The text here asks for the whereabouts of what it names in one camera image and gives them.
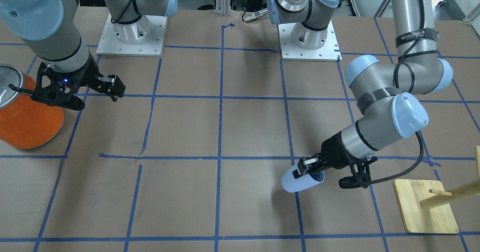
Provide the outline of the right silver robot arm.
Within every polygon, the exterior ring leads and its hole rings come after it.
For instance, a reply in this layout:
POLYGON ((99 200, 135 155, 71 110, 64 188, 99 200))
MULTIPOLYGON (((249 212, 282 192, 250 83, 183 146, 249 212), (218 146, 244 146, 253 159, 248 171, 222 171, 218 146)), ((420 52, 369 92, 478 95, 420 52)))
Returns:
MULTIPOLYGON (((121 56, 159 56, 165 23, 154 18, 174 16, 178 0, 103 0, 109 9, 105 35, 121 56)), ((125 93, 119 76, 104 76, 74 25, 80 0, 1 0, 1 18, 41 59, 33 90, 9 85, 9 89, 49 106, 80 111, 81 87, 108 95, 113 101, 125 93)))

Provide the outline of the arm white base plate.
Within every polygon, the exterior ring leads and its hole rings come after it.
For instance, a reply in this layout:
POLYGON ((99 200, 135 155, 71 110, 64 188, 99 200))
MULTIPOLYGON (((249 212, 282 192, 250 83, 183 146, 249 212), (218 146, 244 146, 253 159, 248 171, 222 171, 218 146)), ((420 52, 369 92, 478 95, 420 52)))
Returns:
POLYGON ((309 30, 302 23, 279 24, 277 27, 282 60, 323 62, 342 60, 332 21, 321 31, 309 30))
POLYGON ((108 15, 96 53, 103 56, 161 57, 169 17, 143 15, 130 24, 113 24, 108 15))

